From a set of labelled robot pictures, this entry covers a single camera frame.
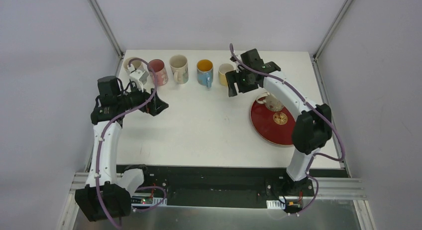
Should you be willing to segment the yellow mug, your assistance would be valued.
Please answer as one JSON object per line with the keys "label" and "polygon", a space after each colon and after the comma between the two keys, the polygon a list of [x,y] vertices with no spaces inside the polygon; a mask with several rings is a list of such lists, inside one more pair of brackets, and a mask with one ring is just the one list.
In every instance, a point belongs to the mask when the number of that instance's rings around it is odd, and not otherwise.
{"label": "yellow mug", "polygon": [[232,64],[229,63],[224,63],[221,64],[218,68],[218,79],[219,79],[219,83],[222,86],[227,87],[228,83],[227,83],[227,78],[226,78],[226,73],[231,72],[234,70],[234,66]]}

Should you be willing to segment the blue mug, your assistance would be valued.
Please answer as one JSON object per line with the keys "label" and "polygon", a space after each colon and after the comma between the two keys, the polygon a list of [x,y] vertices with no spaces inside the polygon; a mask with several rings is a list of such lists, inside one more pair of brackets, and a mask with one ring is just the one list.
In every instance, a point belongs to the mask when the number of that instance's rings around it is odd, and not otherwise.
{"label": "blue mug", "polygon": [[197,81],[200,85],[208,89],[212,87],[213,82],[213,63],[208,59],[200,60],[197,63]]}

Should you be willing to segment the cream floral mug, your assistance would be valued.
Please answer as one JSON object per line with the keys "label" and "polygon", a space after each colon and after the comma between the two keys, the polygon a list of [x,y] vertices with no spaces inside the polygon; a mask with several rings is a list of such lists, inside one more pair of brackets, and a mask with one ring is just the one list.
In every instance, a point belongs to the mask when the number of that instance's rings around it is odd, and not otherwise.
{"label": "cream floral mug", "polygon": [[144,63],[136,57],[125,58],[123,62],[123,68],[126,71],[127,75],[130,75],[134,71],[145,71]]}

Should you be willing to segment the pink mug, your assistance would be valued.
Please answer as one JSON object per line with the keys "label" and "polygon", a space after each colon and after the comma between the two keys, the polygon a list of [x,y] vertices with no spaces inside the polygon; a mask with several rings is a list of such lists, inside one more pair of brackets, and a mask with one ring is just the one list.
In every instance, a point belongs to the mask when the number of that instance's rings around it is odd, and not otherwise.
{"label": "pink mug", "polygon": [[156,77],[157,77],[157,84],[158,86],[163,86],[168,83],[169,78],[167,74],[167,70],[165,68],[165,64],[160,59],[153,59],[148,63],[149,67],[152,68]]}

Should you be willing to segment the cream green mug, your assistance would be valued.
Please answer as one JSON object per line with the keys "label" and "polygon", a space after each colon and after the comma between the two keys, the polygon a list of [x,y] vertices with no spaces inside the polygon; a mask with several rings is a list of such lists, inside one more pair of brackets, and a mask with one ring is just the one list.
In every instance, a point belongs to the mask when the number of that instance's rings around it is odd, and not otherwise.
{"label": "cream green mug", "polygon": [[188,60],[186,56],[178,54],[169,61],[173,77],[176,83],[185,84],[189,80]]}

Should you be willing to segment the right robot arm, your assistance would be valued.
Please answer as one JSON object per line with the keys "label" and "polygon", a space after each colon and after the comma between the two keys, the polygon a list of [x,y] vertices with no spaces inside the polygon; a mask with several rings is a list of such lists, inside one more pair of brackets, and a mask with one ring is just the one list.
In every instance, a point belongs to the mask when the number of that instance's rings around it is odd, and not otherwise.
{"label": "right robot arm", "polygon": [[225,75],[229,97],[264,88],[281,102],[295,121],[291,135],[295,150],[281,184],[283,194],[295,195],[308,180],[313,155],[332,137],[331,109],[327,104],[309,101],[276,63],[265,63],[256,49],[240,55],[231,50],[230,59],[236,68]]}

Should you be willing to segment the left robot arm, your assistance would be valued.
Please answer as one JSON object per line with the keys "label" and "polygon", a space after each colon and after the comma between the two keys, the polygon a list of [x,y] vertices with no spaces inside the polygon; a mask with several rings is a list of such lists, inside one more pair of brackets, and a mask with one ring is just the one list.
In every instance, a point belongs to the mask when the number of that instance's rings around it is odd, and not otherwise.
{"label": "left robot arm", "polygon": [[118,141],[124,117],[134,111],[151,116],[168,108],[157,88],[145,89],[146,80],[131,77],[128,85],[116,76],[98,79],[99,95],[91,113],[94,130],[92,162],[84,187],[75,191],[75,201],[88,221],[113,221],[131,212],[131,198],[136,190],[147,192],[152,179],[141,167],[126,169],[117,176]]}

